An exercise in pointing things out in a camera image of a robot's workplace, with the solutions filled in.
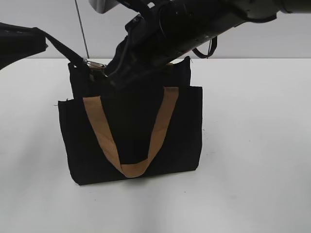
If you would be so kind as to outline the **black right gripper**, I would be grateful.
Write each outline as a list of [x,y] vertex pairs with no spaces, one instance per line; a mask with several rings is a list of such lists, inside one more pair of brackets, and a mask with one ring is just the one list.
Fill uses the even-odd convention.
[[190,85],[190,59],[171,64],[186,53],[182,48],[186,30],[180,20],[161,14],[150,19],[137,15],[125,29],[127,36],[104,69],[105,86],[120,90],[147,83]]

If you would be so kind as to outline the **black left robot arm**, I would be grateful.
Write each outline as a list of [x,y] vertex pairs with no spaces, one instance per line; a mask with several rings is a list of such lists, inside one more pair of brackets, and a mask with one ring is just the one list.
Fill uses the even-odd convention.
[[0,24],[0,68],[44,52],[47,48],[45,35],[35,28]]

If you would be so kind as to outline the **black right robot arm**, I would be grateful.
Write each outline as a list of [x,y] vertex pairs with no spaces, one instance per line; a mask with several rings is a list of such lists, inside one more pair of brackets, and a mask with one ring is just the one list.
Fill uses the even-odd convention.
[[205,42],[217,47],[217,37],[241,24],[266,23],[278,12],[308,14],[308,0],[123,0],[137,12],[125,25],[127,37],[103,69],[107,82],[118,89],[158,70]]

